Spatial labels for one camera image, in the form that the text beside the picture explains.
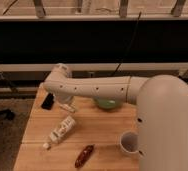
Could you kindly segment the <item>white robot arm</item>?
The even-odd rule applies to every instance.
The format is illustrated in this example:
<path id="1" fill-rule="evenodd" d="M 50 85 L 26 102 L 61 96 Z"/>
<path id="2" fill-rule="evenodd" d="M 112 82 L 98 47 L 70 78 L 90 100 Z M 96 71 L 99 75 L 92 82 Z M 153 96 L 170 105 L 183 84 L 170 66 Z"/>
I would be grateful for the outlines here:
<path id="1" fill-rule="evenodd" d="M 188 85 L 172 75 L 76 79 L 64 64 L 43 82 L 61 103 L 74 96 L 136 106 L 139 171 L 188 171 Z"/>

